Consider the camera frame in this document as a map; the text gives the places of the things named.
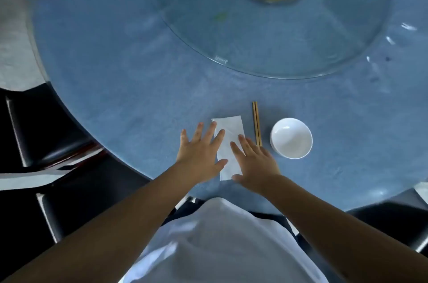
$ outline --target person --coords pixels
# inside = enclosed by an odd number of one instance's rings
[[[279,223],[220,198],[163,226],[174,206],[215,177],[224,137],[213,122],[186,131],[176,163],[25,265],[5,282],[326,282]],[[282,176],[250,139],[231,143],[242,175],[233,180],[264,196],[348,282],[427,282],[428,259],[315,197]]]

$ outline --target wooden chopsticks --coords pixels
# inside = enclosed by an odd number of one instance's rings
[[[259,108],[257,107],[256,101],[253,101],[253,116],[254,116],[255,142],[258,147],[262,147],[263,145],[261,143]]]

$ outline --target right hand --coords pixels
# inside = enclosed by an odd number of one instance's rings
[[[258,147],[254,142],[238,136],[243,152],[235,142],[231,142],[233,154],[242,170],[242,175],[233,175],[232,179],[243,187],[261,194],[261,190],[273,176],[281,176],[280,169],[274,157],[263,147]]]

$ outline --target blue table surface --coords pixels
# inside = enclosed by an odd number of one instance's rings
[[[274,153],[283,174],[348,210],[389,198],[428,175],[428,23],[422,17],[428,5],[396,2],[382,37],[351,67],[308,80],[252,76],[203,57],[170,30],[153,0],[32,0],[31,13],[56,93],[127,165],[157,177],[175,161],[180,130],[192,132],[211,118],[241,115],[254,139],[251,102],[258,101],[268,149],[270,130],[281,118],[298,118],[312,131],[307,157]],[[190,194],[278,212],[219,177]]]

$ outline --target white bowl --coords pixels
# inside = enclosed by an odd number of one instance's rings
[[[270,145],[281,156],[300,159],[312,149],[312,133],[305,123],[295,118],[276,122],[270,133]]]

